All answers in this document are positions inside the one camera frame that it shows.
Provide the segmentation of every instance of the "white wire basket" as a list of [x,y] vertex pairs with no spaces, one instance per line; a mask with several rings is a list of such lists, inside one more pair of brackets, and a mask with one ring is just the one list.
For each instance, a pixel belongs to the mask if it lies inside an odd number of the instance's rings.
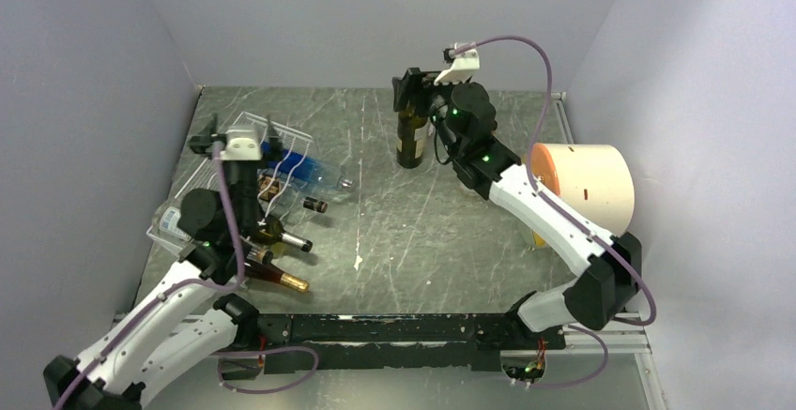
[[[265,117],[243,112],[235,119],[235,121],[232,122],[231,125],[254,125],[257,127],[258,133],[260,134],[260,144],[262,144],[266,139],[268,121]],[[276,129],[277,133],[279,133],[284,148],[292,151],[293,153],[300,154],[302,161],[308,157],[311,158],[314,156],[315,146],[312,136],[273,121],[271,121],[271,126]],[[196,170],[193,171],[191,176],[185,182],[185,184],[176,192],[173,197],[169,198],[167,202],[170,206],[179,208],[183,197],[185,197],[190,190],[196,188],[218,190],[218,187],[218,180],[216,180],[216,173],[212,160],[203,159]],[[297,194],[295,194],[292,202],[286,203],[284,200],[280,201],[281,208],[283,210],[291,208],[297,202],[296,197],[298,197]],[[158,235],[158,230],[155,228],[156,223],[158,222],[153,221],[153,224],[150,225],[146,230],[146,235],[161,245],[163,248],[170,251],[172,254],[178,255],[182,251],[184,244],[179,245]]]

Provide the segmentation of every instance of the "orange lid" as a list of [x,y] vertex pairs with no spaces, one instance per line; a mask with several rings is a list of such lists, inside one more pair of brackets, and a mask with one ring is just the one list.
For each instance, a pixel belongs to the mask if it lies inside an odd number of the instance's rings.
[[553,157],[546,145],[542,143],[533,145],[533,150],[530,151],[530,170],[542,180],[548,189],[555,192],[557,196],[561,195],[559,174],[556,173],[556,165],[553,163]]

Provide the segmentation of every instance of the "gray marble tabletop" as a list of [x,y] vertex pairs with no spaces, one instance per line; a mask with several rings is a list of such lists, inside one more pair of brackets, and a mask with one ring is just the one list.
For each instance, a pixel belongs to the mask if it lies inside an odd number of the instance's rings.
[[[522,153],[543,96],[490,96],[497,108],[497,137]],[[287,229],[311,239],[313,252],[288,250],[275,264],[309,281],[311,292],[249,281],[240,294],[262,312],[506,311],[529,291],[573,277],[555,252],[528,247],[512,215],[460,190],[452,167],[434,160],[431,143],[420,167],[407,170],[396,163],[397,117],[389,89],[210,86],[199,99],[189,136],[213,113],[225,129],[241,112],[270,114],[275,122],[313,135],[320,159],[342,163],[358,182],[326,214],[291,212]],[[563,136],[558,115],[550,112],[542,141],[563,143]],[[200,162],[183,149],[172,195]],[[153,246],[139,299],[174,260]],[[196,312],[207,308],[209,303]]]

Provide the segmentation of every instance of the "wall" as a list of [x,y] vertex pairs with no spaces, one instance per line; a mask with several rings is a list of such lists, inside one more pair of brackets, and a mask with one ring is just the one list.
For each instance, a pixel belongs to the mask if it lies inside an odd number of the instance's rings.
[[796,0],[617,0],[569,88],[634,177],[674,410],[796,408],[794,33]]
[[130,307],[196,88],[148,0],[0,0],[0,396]]
[[[390,87],[455,41],[521,34],[570,84],[614,0],[153,0],[199,84]],[[536,53],[482,51],[479,82],[543,90]]]

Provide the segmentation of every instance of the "beige cylindrical container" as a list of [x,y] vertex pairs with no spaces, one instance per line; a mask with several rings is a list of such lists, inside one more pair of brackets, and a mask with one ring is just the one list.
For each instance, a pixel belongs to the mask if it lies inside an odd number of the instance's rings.
[[[530,169],[575,211],[622,235],[635,206],[633,179],[619,150],[607,144],[542,144],[533,146]],[[526,228],[531,246],[546,245]]]

